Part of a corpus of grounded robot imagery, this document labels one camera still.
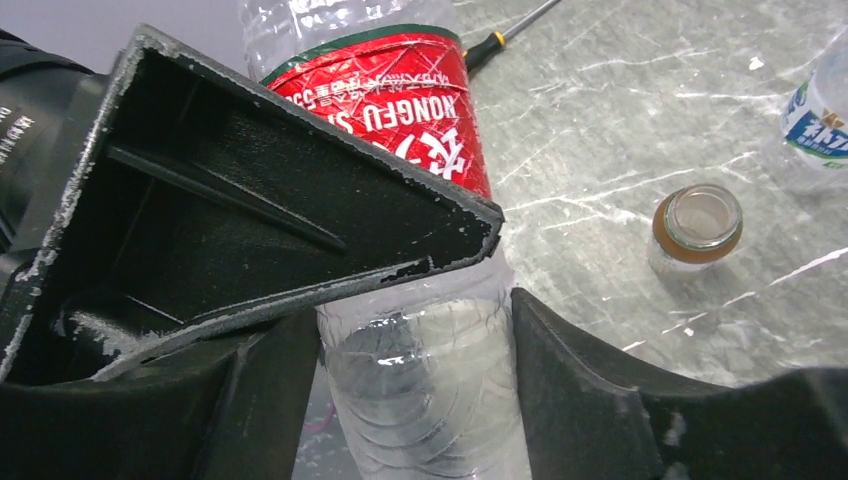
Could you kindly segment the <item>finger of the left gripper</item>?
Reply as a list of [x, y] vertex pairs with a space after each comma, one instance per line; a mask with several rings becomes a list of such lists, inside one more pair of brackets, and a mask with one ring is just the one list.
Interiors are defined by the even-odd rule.
[[1, 377], [102, 381], [192, 343], [467, 269], [490, 200], [142, 24], [109, 73], [1, 36]]

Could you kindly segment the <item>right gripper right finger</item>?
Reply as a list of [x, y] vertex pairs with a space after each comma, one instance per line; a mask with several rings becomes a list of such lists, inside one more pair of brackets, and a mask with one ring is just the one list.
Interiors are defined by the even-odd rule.
[[730, 388], [633, 357], [511, 294], [536, 479], [843, 479], [847, 372], [805, 368]]

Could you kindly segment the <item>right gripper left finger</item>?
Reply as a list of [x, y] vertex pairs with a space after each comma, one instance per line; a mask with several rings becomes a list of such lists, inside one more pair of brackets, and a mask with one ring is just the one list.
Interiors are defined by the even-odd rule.
[[312, 310], [108, 381], [1, 387], [5, 479], [288, 479], [320, 347]]

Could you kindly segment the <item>brown bottle green cap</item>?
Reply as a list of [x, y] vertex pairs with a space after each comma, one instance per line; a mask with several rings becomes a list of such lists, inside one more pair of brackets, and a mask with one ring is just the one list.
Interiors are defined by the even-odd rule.
[[654, 212], [648, 262], [659, 274], [699, 274], [728, 256], [743, 234], [741, 205], [711, 183], [681, 188]]

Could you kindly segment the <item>blue label water bottle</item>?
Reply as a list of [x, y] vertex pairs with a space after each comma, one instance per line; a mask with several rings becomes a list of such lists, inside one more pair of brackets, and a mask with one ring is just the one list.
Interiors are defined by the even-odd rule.
[[818, 193], [847, 186], [847, 34], [831, 42], [787, 100], [765, 163], [783, 189]]

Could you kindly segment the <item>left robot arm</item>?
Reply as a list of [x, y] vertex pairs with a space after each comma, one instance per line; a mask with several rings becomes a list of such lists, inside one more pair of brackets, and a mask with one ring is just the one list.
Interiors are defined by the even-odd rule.
[[1, 375], [70, 303], [139, 313], [105, 379], [297, 310], [481, 262], [504, 217], [140, 25], [108, 74], [1, 37]]

